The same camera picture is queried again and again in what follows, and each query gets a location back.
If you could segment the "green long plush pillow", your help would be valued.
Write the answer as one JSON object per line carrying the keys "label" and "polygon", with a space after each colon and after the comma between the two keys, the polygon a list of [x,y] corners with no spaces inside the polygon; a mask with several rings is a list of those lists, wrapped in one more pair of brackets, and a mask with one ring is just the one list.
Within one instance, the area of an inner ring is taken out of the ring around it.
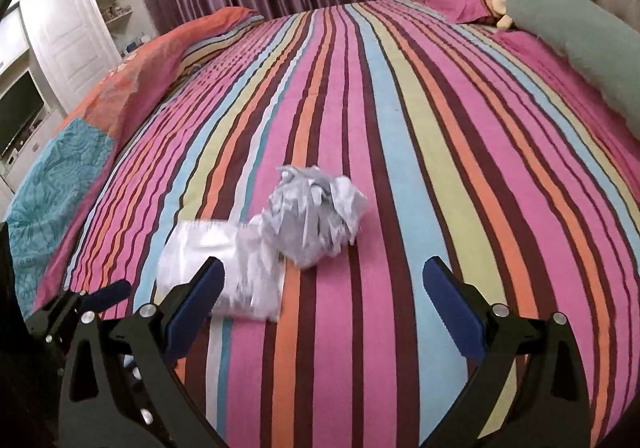
{"label": "green long plush pillow", "polygon": [[506,0],[520,30],[548,44],[639,134],[639,33],[592,0]]}

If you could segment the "teal orange folded quilt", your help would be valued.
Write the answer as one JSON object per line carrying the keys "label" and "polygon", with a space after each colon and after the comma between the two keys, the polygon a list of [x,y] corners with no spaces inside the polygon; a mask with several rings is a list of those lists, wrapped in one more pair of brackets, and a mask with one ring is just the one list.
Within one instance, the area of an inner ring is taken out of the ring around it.
{"label": "teal orange folded quilt", "polygon": [[226,7],[182,24],[112,68],[64,119],[4,216],[21,318],[61,286],[78,229],[122,148],[168,94],[263,20]]}

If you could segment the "paper ball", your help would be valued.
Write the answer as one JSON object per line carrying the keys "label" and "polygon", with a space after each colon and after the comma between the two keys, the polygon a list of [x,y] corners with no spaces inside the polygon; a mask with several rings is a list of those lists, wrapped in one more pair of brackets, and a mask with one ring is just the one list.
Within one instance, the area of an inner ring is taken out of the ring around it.
{"label": "paper ball", "polygon": [[259,231],[300,269],[335,257],[354,244],[367,197],[346,176],[331,176],[317,166],[278,168],[280,180],[257,217]]}

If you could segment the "pink pillow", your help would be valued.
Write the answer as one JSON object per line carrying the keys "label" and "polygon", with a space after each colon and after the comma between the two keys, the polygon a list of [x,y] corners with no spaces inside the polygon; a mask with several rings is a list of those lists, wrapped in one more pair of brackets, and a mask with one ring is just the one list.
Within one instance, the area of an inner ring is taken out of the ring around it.
{"label": "pink pillow", "polygon": [[[501,16],[495,4],[501,0],[413,0],[440,13],[450,24],[495,27]],[[566,93],[566,103],[582,120],[592,137],[604,145],[606,153],[622,171],[634,197],[639,196],[639,141],[623,119],[609,108],[596,87],[590,84],[548,44],[522,30],[496,30],[492,39],[532,69],[558,93]]]}

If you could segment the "white plastic bag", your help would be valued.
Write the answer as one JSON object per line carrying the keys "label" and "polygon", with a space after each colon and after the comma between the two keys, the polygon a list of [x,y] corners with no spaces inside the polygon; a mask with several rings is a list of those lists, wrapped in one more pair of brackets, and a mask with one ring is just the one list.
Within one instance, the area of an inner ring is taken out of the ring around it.
{"label": "white plastic bag", "polygon": [[224,266],[224,287],[213,304],[213,316],[279,320],[284,261],[254,223],[178,223],[160,253],[155,299],[163,301],[175,286],[190,282],[209,257],[217,258]]}

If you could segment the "white wardrobe cabinet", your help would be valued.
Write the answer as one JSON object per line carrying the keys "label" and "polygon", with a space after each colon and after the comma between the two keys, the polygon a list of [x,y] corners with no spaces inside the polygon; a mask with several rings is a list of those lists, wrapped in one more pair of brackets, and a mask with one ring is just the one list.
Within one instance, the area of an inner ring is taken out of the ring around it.
{"label": "white wardrobe cabinet", "polygon": [[43,108],[1,154],[3,206],[58,124],[107,72],[156,34],[143,0],[13,0],[1,20],[1,96],[29,72]]}

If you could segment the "striped colourful bed sheet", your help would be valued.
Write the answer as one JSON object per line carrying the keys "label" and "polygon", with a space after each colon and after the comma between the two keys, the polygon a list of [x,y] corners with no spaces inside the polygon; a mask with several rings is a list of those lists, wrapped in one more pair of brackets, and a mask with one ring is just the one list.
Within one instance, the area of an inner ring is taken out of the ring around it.
{"label": "striped colourful bed sheet", "polygon": [[355,243],[286,266],[277,322],[210,321],[179,364],[230,446],[423,442],[471,371],[423,287],[433,256],[491,303],[565,313],[604,439],[639,390],[639,197],[493,34],[407,0],[264,19],[122,148],[53,295],[125,279],[128,315],[178,223],[247,221],[279,167],[317,166],[368,199]]}

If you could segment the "black television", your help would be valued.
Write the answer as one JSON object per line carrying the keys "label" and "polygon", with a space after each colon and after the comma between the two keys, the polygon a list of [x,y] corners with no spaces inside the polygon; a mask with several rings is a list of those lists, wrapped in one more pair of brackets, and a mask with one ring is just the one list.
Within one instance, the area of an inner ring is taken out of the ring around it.
{"label": "black television", "polygon": [[43,108],[43,100],[32,80],[25,72],[1,96],[1,154],[12,147],[19,134]]}

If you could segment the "yellow plush toy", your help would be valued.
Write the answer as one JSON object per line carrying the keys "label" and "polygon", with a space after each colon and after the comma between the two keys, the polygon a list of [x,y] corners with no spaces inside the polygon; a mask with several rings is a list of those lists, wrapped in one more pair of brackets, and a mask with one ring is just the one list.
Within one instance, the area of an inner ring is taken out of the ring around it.
{"label": "yellow plush toy", "polygon": [[498,30],[510,30],[514,22],[506,13],[506,0],[491,0],[491,9],[495,12]]}

